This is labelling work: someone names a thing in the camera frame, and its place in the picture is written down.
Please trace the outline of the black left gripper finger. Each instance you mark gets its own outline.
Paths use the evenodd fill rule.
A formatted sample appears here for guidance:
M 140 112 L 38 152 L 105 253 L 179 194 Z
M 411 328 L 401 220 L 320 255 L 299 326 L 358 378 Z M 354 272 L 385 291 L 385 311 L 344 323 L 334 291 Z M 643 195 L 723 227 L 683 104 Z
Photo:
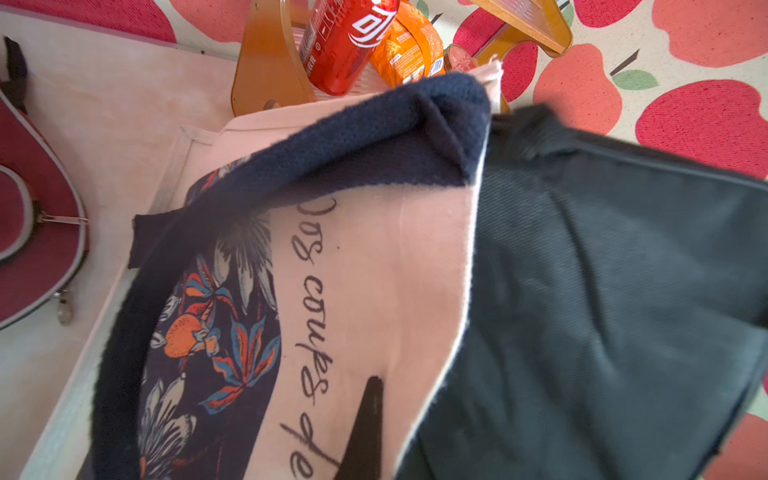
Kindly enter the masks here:
M 384 383 L 371 376 L 365 386 L 336 480 L 379 480 L 382 471 Z

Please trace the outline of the white canvas tote bag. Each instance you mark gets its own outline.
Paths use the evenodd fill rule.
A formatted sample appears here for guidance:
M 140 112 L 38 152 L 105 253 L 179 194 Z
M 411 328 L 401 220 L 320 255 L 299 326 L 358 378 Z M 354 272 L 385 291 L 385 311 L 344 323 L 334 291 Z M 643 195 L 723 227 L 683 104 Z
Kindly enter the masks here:
M 394 475 L 469 310 L 493 60 L 203 133 L 25 479 L 334 479 L 366 383 Z

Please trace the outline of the maroon paddle case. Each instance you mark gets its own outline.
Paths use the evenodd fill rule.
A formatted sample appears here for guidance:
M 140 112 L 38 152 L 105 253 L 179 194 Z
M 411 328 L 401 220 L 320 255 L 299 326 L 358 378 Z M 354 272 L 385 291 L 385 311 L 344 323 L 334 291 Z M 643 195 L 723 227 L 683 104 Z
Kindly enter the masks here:
M 72 316 L 68 287 L 89 250 L 89 219 L 63 165 L 27 117 L 29 74 L 20 45 L 3 38 L 1 82 L 1 327 L 50 300 Z

